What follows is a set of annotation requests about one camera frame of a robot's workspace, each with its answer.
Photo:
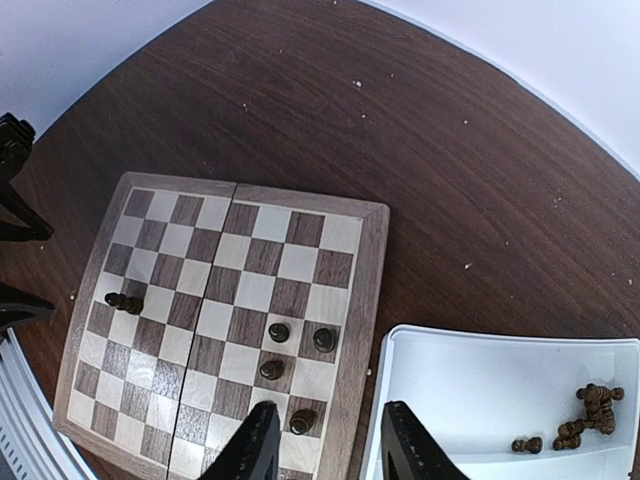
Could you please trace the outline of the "dark pawn piece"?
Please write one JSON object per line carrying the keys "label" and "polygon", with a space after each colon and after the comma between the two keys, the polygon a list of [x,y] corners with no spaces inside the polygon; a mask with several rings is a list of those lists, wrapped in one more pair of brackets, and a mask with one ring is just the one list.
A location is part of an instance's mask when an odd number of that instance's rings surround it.
{"label": "dark pawn piece", "polygon": [[317,412],[313,409],[305,408],[296,410],[289,420],[289,431],[294,435],[307,434],[317,418]]}
{"label": "dark pawn piece", "polygon": [[127,296],[122,293],[110,292],[105,295],[104,300],[108,306],[130,315],[140,315],[144,308],[142,298]]}
{"label": "dark pawn piece", "polygon": [[286,323],[273,323],[268,327],[268,335],[275,343],[284,343],[290,337],[290,328]]}
{"label": "dark pawn piece", "polygon": [[267,360],[260,366],[259,373],[266,380],[278,380],[284,373],[284,363],[279,359]]}

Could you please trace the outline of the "dark chess king piece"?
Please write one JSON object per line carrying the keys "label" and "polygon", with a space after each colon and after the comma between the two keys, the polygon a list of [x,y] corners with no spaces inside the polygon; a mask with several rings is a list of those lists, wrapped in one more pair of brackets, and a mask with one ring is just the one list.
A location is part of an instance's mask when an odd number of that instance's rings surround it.
{"label": "dark chess king piece", "polygon": [[313,334],[313,344],[317,351],[330,353],[336,348],[335,331],[329,328],[319,328]]}

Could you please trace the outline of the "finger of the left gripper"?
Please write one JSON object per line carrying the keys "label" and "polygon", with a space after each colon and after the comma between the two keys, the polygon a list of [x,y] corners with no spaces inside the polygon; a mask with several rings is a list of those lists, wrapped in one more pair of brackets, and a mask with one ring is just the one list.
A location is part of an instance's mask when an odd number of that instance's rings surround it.
{"label": "finger of the left gripper", "polygon": [[1,329],[15,328],[38,320],[49,319],[54,305],[34,294],[6,284],[0,293]]}
{"label": "finger of the left gripper", "polygon": [[48,240],[53,235],[53,228],[22,199],[9,182],[1,184],[1,206],[23,222],[23,225],[17,225],[2,221],[2,240]]}

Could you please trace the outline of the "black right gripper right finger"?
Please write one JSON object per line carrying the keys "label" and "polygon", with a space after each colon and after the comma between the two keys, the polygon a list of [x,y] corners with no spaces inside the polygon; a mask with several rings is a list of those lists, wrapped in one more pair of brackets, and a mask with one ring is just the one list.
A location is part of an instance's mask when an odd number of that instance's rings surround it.
{"label": "black right gripper right finger", "polygon": [[381,458],[384,479],[468,480],[404,401],[384,406]]}

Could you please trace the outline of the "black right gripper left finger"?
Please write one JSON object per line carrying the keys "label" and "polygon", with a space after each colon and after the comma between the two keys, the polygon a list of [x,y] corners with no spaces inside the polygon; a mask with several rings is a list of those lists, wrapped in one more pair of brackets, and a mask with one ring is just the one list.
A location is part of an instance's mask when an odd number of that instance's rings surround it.
{"label": "black right gripper left finger", "polygon": [[277,479],[279,447],[277,406],[272,401],[261,401],[199,479]]}

